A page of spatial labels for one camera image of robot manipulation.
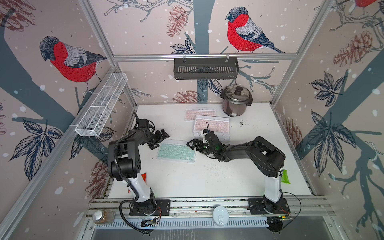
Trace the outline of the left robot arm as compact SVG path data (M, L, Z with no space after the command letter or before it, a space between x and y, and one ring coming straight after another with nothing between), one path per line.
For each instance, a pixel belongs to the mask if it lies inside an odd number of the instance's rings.
M126 182L134 194L128 202L139 214L151 215L157 209L155 195L140 174L142 164L139 146L147 144L154 150L169 137L165 130L156 130L152 121L136 119L135 126L124 137L109 143L108 174L117 181Z

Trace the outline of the green keyboard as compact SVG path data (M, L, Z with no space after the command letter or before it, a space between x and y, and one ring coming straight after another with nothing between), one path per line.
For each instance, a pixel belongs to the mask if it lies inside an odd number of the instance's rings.
M156 159L193 164L196 160L196 151L187 146L187 141L167 139L160 143Z

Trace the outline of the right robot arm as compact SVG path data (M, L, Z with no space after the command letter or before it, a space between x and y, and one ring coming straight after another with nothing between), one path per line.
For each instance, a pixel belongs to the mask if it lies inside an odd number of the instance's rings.
M218 136L207 129L202 140L193 139L187 146L210 159L220 162L230 162L239 159L250 159L258 170L265 176L265 193L263 209L269 214L275 214L285 206L284 194L281 190L281 176L286 159L285 154L263 137L239 145L224 145Z

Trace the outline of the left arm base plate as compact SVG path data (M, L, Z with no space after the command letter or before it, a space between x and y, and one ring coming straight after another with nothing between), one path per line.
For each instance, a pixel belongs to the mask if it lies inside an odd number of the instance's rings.
M171 200L168 199L149 199L141 203L132 203L129 216L131 217L151 217L168 216L170 214Z

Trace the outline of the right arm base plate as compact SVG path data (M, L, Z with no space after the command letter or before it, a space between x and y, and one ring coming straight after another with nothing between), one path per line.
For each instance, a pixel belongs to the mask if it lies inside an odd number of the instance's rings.
M265 197L248 199L248 210L252 215L289 215L291 213L288 202L281 197L277 203Z

